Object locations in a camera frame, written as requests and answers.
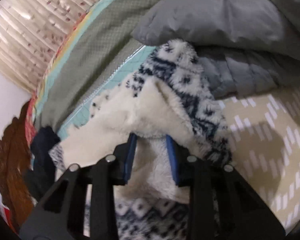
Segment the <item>white navy patterned fleece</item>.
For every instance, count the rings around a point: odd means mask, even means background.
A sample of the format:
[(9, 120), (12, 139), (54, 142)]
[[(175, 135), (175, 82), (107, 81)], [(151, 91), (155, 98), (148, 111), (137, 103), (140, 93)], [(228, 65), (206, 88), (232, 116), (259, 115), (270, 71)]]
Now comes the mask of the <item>white navy patterned fleece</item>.
[(232, 161), (226, 120), (188, 42), (155, 48), (135, 72), (93, 99), (89, 121), (70, 126), (49, 155), (59, 172), (73, 163), (90, 166), (130, 133), (138, 136), (132, 176), (115, 187), (119, 238), (184, 239), (186, 218), (172, 217), (189, 202), (189, 189), (173, 181), (166, 137), (211, 165)]

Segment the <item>dark navy folded garment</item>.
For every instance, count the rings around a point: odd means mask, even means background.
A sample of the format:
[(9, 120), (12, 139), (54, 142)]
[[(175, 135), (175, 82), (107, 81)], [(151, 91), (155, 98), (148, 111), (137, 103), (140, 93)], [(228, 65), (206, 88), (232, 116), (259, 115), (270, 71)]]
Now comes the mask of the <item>dark navy folded garment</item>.
[(60, 138), (51, 127), (42, 127), (30, 145), (33, 166), (24, 172), (23, 179), (30, 195), (38, 202), (55, 182), (56, 167), (49, 151), (59, 142)]

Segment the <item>carved wooden headboard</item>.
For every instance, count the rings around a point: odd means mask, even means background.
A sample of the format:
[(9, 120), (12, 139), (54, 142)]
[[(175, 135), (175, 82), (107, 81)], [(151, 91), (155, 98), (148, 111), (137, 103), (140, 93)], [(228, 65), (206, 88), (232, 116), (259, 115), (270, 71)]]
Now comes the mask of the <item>carved wooden headboard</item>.
[(30, 165), (30, 149), (25, 136), (25, 120), (29, 103), (19, 117), (13, 117), (0, 136), (0, 194), (10, 210), (12, 228), (18, 232), (33, 209), (33, 202), (23, 180)]

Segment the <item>grey puffer jacket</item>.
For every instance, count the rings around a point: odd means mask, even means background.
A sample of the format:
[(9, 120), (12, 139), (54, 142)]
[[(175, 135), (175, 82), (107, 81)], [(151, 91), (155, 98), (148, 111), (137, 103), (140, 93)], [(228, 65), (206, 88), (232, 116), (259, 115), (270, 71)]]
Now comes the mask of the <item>grey puffer jacket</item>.
[(162, 0), (132, 36), (191, 43), (216, 98), (300, 86), (300, 0)]

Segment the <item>floral beige curtain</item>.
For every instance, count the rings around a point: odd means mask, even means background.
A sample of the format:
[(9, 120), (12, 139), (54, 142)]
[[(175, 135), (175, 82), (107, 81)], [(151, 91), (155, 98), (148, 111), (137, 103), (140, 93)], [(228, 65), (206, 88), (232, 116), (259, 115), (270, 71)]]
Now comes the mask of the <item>floral beige curtain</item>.
[(99, 0), (0, 0), (0, 72), (33, 92), (75, 24)]

